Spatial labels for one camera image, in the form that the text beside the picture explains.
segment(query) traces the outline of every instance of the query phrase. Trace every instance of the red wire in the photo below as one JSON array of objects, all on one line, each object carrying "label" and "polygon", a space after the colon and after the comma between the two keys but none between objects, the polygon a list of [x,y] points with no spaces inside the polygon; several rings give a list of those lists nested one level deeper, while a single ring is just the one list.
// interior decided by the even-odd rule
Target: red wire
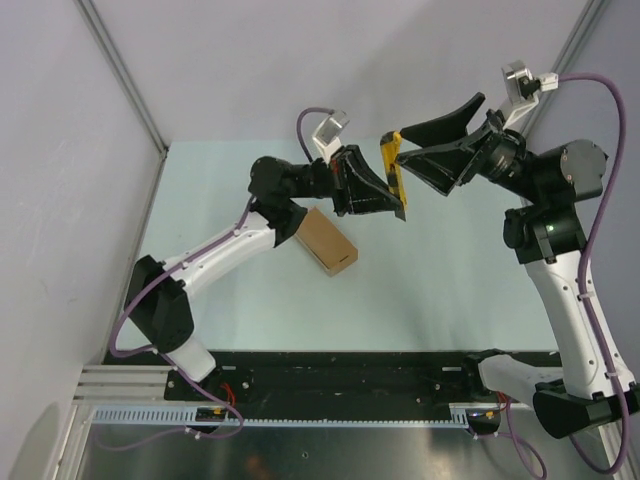
[{"label": "red wire", "polygon": [[504,403],[504,407],[500,407],[500,412],[504,412],[507,409],[507,396],[502,393],[502,392],[498,392],[498,401],[500,403]]},{"label": "red wire", "polygon": [[227,392],[227,402],[231,403],[232,407],[236,405],[236,396],[233,394],[233,390],[231,390],[231,386],[228,383],[222,383],[220,386]]}]

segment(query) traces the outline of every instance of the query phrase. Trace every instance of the metal floor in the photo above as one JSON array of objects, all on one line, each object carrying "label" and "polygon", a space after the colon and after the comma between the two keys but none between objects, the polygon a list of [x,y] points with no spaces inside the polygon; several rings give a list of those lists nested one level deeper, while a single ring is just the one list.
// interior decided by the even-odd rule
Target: metal floor
[{"label": "metal floor", "polygon": [[[550,480],[602,480],[566,441],[551,439],[528,411],[516,411],[518,433],[540,452]],[[93,427],[108,445],[124,445],[167,427]],[[598,440],[582,443],[600,463]],[[127,452],[87,445],[84,480],[528,480],[508,439],[474,441],[463,430],[423,428],[246,428],[222,441],[173,434]]]}]

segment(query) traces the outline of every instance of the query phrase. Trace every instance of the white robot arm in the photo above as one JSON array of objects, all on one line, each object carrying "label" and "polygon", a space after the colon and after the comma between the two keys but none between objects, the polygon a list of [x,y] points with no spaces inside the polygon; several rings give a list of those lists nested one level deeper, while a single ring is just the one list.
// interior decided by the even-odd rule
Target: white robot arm
[{"label": "white robot arm", "polygon": [[238,224],[181,255],[161,262],[146,256],[136,263],[126,299],[129,318],[191,380],[202,382],[216,368],[194,332],[191,301],[244,261],[295,234],[307,210],[293,198],[331,198],[339,216],[402,208],[360,149],[341,145],[339,134],[347,123],[344,112],[337,111],[319,125],[313,140],[321,158],[309,164],[256,160],[249,184],[252,199]]},{"label": "white robot arm", "polygon": [[[466,126],[484,100],[480,93],[449,115],[402,129],[402,138],[422,148],[400,153],[396,162],[443,195],[479,174],[524,199],[522,208],[505,213],[503,238],[542,298],[562,368],[534,368],[497,350],[469,356],[464,368],[475,391],[504,392],[530,405],[547,432],[562,438],[620,418],[612,376],[629,410],[640,407],[640,388],[611,337],[589,268],[587,293],[578,288],[587,242],[575,204],[602,194],[607,157],[588,140],[539,155],[527,150],[525,139],[507,127],[535,108],[539,93],[557,88],[559,79],[534,77],[522,62],[504,67],[503,75],[508,99],[487,112],[478,130],[467,134]],[[607,368],[604,351],[614,368]]]}]

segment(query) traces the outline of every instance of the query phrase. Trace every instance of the yellow block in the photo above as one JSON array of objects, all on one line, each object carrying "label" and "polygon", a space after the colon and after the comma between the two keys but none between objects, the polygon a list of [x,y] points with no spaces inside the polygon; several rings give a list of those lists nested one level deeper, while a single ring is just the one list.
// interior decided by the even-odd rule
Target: yellow block
[{"label": "yellow block", "polygon": [[389,191],[402,202],[403,209],[407,209],[407,197],[402,185],[402,173],[396,163],[396,157],[400,152],[402,137],[398,132],[389,132],[380,140],[380,151],[384,161],[384,171],[387,175]]}]

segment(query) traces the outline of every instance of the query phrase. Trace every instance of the brown cardboard box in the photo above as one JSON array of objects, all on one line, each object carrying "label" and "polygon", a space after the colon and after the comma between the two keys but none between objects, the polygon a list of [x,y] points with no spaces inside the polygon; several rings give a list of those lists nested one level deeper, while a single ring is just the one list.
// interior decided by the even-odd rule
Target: brown cardboard box
[{"label": "brown cardboard box", "polygon": [[318,260],[330,277],[358,259],[358,249],[317,208],[304,217],[296,238]]}]

